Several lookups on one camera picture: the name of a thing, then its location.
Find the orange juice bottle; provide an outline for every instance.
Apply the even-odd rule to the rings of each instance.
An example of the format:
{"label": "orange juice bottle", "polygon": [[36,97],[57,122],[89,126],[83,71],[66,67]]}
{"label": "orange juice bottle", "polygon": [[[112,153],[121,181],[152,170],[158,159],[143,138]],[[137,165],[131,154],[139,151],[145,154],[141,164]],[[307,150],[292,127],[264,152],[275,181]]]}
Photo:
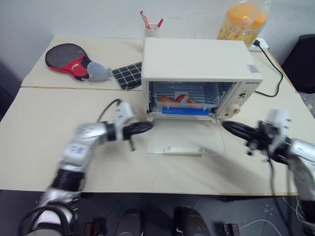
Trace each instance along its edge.
{"label": "orange juice bottle", "polygon": [[250,46],[268,18],[270,1],[245,0],[228,9],[218,39],[243,40]]}

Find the white toaster oven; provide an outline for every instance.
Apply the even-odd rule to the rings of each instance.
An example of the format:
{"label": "white toaster oven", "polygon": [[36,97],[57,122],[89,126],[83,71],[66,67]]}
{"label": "white toaster oven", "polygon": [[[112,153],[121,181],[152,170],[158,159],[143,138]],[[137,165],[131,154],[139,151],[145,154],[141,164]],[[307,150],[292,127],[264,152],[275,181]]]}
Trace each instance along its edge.
{"label": "white toaster oven", "polygon": [[261,82],[243,41],[144,41],[142,90],[148,120],[231,118]]}

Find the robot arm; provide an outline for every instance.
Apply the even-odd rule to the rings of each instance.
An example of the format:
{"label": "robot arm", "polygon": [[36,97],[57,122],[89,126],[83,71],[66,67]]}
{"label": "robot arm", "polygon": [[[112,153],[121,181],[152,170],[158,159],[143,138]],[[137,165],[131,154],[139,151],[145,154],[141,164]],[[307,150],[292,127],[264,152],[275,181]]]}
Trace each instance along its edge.
{"label": "robot arm", "polygon": [[62,153],[52,184],[41,197],[39,207],[22,220],[20,235],[25,235],[23,225],[29,219],[31,222],[27,229],[28,236],[80,235],[77,200],[84,189],[85,172],[93,151],[106,142],[131,141],[132,135],[146,132],[153,127],[149,122],[136,122],[127,126],[134,117],[130,104],[119,100],[113,124],[98,122],[77,127],[73,139]]}
{"label": "robot arm", "polygon": [[287,136],[290,119],[286,110],[272,110],[258,128],[226,121],[223,127],[245,139],[250,148],[248,155],[260,150],[274,161],[287,164],[293,172],[294,182],[306,214],[303,225],[315,234],[315,145]]}

